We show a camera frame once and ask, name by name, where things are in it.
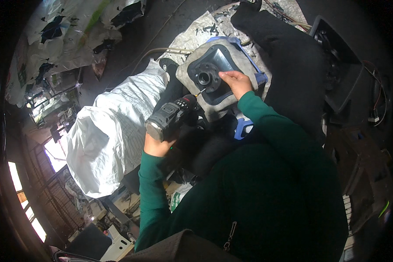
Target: green sleeve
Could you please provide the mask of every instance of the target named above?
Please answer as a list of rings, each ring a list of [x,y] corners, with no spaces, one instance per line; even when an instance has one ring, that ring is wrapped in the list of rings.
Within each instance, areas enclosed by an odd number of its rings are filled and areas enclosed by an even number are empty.
[[[326,261],[340,256],[348,226],[334,163],[301,126],[279,115],[253,91],[242,96],[238,108],[295,171],[296,181],[304,194],[311,228],[314,229],[313,238],[318,245],[316,255],[328,257]],[[324,250],[320,246],[332,246],[333,250]]]
[[[160,169],[164,158],[146,154],[141,156],[140,178],[140,235],[152,224],[165,220],[171,214],[166,191],[165,175]]]

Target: red wire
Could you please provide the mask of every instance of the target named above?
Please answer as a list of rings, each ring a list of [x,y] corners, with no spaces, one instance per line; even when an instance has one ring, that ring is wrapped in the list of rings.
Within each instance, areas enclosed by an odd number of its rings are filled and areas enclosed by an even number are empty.
[[[381,85],[381,76],[380,76],[380,73],[378,72],[378,69],[377,69],[377,67],[372,63],[372,62],[370,62],[370,61],[367,61],[367,60],[363,60],[363,62],[367,62],[367,63],[369,63],[369,64],[371,64],[373,67],[374,67],[374,70],[376,71],[376,73],[377,73],[377,75],[379,76],[379,78],[380,78],[380,81],[378,81],[378,83],[380,84],[380,91],[378,92],[378,97],[377,97],[377,101],[376,101],[376,103],[374,104],[374,107],[373,107],[373,109],[376,109],[376,107],[377,107],[377,103],[378,103],[378,101],[380,100],[380,96],[381,96],[381,90],[382,90],[382,85]]]

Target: plastic scrap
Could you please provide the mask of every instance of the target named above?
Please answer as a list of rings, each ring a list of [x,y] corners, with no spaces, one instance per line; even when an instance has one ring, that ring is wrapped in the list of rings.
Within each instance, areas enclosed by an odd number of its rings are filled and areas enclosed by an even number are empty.
[[[42,91],[44,78],[103,61],[106,51],[122,39],[116,29],[142,16],[144,7],[145,0],[43,0],[16,47],[6,100],[22,107],[28,95]],[[111,24],[128,10],[139,12]]]

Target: green sweater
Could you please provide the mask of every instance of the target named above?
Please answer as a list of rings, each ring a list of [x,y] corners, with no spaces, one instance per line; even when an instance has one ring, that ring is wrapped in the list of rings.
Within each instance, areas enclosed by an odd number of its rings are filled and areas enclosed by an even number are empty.
[[[225,156],[170,213],[158,168],[143,152],[140,236],[145,249],[183,229],[244,261],[338,261],[347,238],[336,167],[303,129],[246,93],[238,108],[267,139]]]

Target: person's left hand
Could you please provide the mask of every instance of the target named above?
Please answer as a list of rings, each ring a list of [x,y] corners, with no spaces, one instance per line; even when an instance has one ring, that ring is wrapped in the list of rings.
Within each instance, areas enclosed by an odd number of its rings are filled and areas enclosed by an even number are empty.
[[[145,134],[144,152],[152,156],[163,157],[167,155],[176,139],[160,142],[152,138],[148,133]]]

